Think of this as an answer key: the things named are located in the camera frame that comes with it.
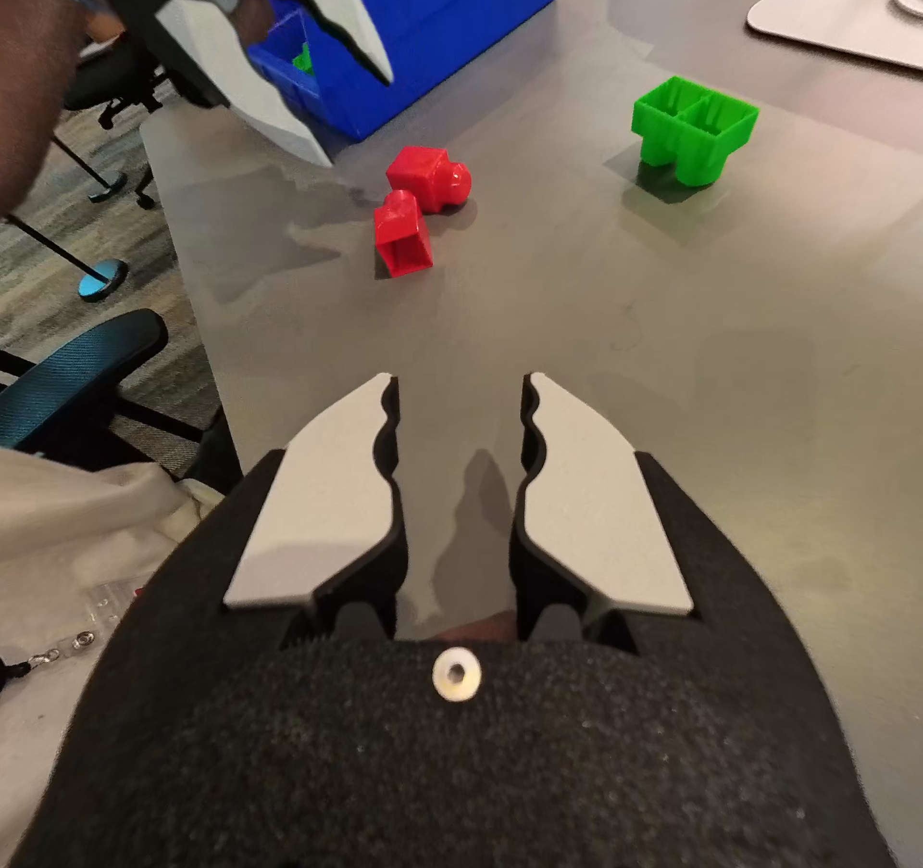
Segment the person's left hand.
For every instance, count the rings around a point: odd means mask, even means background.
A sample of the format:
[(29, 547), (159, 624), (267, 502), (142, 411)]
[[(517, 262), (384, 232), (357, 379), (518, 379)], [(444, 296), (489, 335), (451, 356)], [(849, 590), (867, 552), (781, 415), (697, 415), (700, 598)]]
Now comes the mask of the person's left hand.
[(238, 0), (228, 18), (244, 48), (263, 42), (275, 21), (270, 0)]

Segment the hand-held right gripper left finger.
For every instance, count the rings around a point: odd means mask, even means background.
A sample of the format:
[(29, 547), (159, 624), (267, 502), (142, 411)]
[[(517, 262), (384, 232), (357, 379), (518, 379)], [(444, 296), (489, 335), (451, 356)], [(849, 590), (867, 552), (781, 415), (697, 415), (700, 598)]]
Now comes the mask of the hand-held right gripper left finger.
[(399, 463), (399, 380), (386, 372), (349, 392), (290, 441), (223, 604), (295, 608), (333, 632), (362, 606), (386, 639), (397, 631), (409, 569)]

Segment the red single-stud toy block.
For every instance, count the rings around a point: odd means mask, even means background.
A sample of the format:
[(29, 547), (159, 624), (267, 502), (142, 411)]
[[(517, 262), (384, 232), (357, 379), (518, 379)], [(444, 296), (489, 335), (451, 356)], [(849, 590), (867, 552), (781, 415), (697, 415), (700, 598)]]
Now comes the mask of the red single-stud toy block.
[(429, 232), (416, 197), (406, 189), (388, 193), (375, 210), (375, 249), (391, 278), (433, 267)]
[(423, 214), (439, 214), (465, 205), (472, 176), (462, 163), (449, 158), (445, 149), (407, 146), (386, 170), (393, 190), (405, 190), (417, 200)]

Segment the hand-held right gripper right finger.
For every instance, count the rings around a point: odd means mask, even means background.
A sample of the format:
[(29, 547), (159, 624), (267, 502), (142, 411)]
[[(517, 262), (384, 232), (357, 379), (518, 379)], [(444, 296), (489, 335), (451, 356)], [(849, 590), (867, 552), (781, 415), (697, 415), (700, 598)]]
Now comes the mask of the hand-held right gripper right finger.
[(519, 639), (552, 607), (583, 631), (614, 615), (687, 620), (694, 600), (629, 439), (541, 371), (524, 376), (520, 419), (510, 543)]

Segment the person's left forearm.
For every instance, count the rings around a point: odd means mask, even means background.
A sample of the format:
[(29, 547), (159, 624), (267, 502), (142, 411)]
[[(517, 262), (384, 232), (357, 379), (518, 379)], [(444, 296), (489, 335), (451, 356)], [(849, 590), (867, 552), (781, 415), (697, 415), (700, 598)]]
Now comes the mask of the person's left forearm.
[(29, 193), (83, 44), (75, 0), (1, 0), (1, 215)]

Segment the green two-stud toy block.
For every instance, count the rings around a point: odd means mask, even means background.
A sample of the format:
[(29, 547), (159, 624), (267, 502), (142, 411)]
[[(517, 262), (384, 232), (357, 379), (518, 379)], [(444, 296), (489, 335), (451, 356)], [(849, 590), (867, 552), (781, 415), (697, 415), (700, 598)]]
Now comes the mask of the green two-stud toy block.
[(673, 76), (634, 102), (631, 130), (642, 140), (642, 162), (672, 166), (681, 185), (702, 188), (748, 143), (759, 114), (744, 100)]

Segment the black floor stand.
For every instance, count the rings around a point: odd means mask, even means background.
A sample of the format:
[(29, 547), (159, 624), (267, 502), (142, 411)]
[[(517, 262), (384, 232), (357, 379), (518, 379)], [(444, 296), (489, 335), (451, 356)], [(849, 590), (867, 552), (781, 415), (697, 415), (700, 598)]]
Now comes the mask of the black floor stand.
[(109, 297), (122, 285), (128, 274), (129, 269), (125, 262), (105, 260), (96, 263), (94, 266), (88, 265), (16, 216), (8, 215), (4, 218), (4, 221), (6, 224), (16, 228), (20, 233), (41, 244), (60, 259), (79, 269), (82, 277), (78, 283), (77, 293), (82, 300), (88, 303), (101, 301)]
[(92, 179), (95, 188), (87, 193), (87, 199), (90, 203), (105, 203), (125, 189), (128, 177), (124, 172), (115, 169), (100, 172), (64, 143), (56, 134), (52, 134), (51, 140), (53, 146), (62, 151), (65, 156)]

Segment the black office chair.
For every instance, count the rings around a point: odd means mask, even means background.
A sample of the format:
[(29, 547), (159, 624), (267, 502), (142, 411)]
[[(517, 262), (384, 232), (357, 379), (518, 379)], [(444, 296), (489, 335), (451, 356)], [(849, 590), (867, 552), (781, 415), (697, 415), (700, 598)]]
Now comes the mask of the black office chair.
[[(159, 61), (123, 34), (100, 47), (93, 54), (81, 56), (75, 75), (63, 99), (66, 112), (83, 112), (104, 105), (98, 123), (111, 130), (114, 119), (134, 105), (143, 106), (148, 113), (163, 107), (155, 91), (167, 82), (167, 74)], [(144, 210), (153, 210), (156, 203), (147, 194), (153, 182), (148, 164), (141, 181), (134, 189), (136, 203)]]

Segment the blue plastic bin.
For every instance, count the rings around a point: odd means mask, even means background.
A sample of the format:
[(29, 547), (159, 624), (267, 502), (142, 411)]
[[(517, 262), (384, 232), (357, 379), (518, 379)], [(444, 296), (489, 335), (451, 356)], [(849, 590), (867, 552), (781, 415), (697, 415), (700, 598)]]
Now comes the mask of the blue plastic bin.
[(297, 3), (248, 50), (293, 113), (355, 141), (373, 134), (553, 0), (363, 0), (395, 79), (383, 86)]

